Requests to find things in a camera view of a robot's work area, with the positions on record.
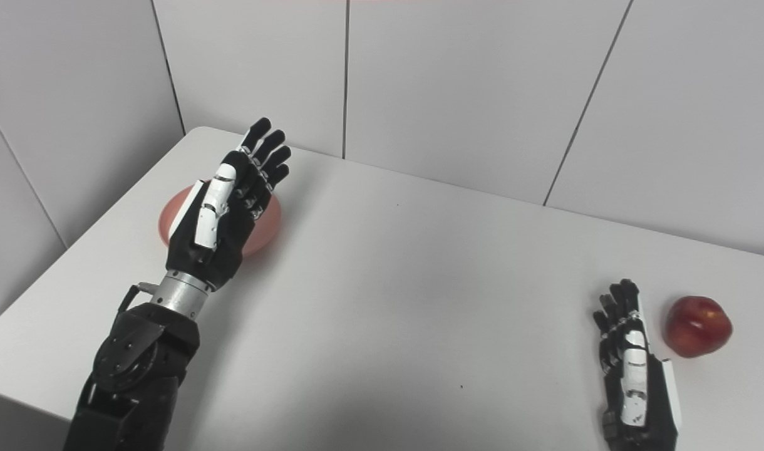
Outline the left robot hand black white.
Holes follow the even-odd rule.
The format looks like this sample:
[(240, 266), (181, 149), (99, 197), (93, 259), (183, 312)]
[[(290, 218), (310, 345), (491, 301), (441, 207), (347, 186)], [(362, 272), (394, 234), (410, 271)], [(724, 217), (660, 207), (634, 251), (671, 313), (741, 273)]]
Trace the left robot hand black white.
[(274, 189), (290, 174), (284, 131), (262, 117), (228, 152), (210, 180), (189, 192), (169, 233), (165, 268), (218, 291), (242, 264), (242, 249), (267, 211)]

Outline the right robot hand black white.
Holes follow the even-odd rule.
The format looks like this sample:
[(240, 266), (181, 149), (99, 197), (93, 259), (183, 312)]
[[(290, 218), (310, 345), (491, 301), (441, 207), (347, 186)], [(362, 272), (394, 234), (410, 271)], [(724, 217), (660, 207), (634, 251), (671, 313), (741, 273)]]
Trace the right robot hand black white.
[(606, 445), (611, 450), (675, 450), (681, 410), (673, 365), (651, 351), (638, 286), (622, 279), (599, 302), (592, 318), (599, 329)]

